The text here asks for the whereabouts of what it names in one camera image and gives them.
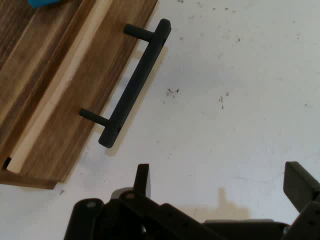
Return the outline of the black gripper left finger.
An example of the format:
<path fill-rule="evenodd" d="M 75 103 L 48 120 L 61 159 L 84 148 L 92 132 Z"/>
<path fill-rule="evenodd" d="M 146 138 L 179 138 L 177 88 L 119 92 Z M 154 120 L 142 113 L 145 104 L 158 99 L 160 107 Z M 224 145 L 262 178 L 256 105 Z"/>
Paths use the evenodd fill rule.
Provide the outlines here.
<path fill-rule="evenodd" d="M 150 199 L 150 166 L 139 164 L 132 188 L 104 203 L 73 207 L 66 240 L 216 240 L 218 235 L 170 204 Z"/>

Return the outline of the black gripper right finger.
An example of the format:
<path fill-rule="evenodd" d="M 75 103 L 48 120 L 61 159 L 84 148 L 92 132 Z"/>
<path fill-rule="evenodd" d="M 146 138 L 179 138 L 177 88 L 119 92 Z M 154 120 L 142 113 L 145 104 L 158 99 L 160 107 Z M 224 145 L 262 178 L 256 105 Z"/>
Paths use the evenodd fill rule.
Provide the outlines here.
<path fill-rule="evenodd" d="M 320 183 L 297 161 L 285 163 L 283 191 L 299 212 L 284 240 L 320 238 Z"/>

